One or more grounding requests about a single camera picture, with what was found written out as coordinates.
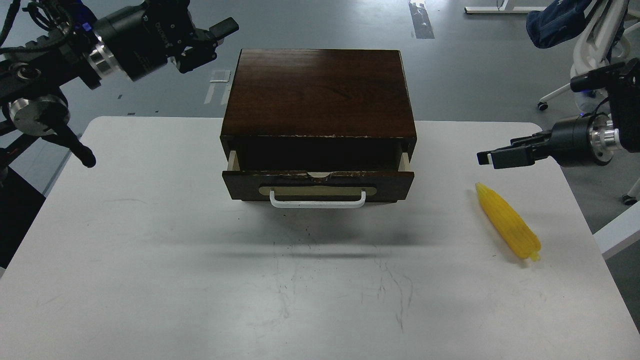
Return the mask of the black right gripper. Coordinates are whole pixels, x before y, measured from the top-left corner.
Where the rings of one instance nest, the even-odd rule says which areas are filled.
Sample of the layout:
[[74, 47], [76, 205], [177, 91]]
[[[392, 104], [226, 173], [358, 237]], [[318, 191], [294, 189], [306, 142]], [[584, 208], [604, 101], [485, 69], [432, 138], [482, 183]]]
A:
[[510, 169], [533, 166], [551, 157], [562, 167], [603, 167], [613, 159], [613, 151], [601, 142], [607, 121], [606, 115], [558, 121], [550, 132], [515, 137], [508, 146], [478, 152], [477, 162], [494, 169]]

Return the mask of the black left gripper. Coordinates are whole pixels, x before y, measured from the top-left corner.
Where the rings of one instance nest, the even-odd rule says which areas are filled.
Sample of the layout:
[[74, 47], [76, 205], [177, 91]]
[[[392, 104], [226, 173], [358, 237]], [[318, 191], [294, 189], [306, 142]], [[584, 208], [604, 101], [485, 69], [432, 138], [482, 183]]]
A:
[[[239, 30], [231, 17], [206, 30], [194, 29], [189, 5], [189, 0], [144, 0], [98, 19], [97, 34], [132, 81], [166, 65], [181, 50], [177, 69], [189, 73], [214, 61], [218, 46]], [[185, 48], [178, 44], [183, 40]]]

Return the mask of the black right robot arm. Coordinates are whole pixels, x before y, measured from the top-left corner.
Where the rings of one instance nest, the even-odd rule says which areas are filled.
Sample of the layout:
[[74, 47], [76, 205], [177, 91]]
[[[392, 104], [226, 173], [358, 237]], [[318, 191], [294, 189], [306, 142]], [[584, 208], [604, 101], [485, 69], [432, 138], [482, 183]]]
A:
[[562, 167], [606, 166], [614, 152], [640, 150], [639, 59], [597, 68], [570, 80], [573, 92], [606, 91], [610, 113], [595, 111], [558, 121], [550, 130], [515, 137], [509, 146], [477, 153], [481, 166], [509, 169], [551, 157]]

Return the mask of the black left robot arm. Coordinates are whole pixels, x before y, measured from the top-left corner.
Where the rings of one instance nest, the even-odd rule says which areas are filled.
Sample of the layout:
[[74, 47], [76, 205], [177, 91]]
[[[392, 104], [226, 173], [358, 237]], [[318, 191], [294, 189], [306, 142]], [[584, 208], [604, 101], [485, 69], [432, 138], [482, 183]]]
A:
[[195, 27], [188, 0], [144, 0], [103, 18], [80, 0], [31, 0], [23, 11], [46, 34], [22, 47], [2, 47], [1, 134], [20, 136], [1, 148], [1, 247], [18, 243], [43, 196], [18, 180], [10, 164], [42, 139], [67, 148], [85, 167], [96, 157], [71, 130], [62, 86], [80, 79], [90, 89], [114, 72], [137, 81], [168, 62], [187, 73], [217, 58], [237, 32], [231, 17]]

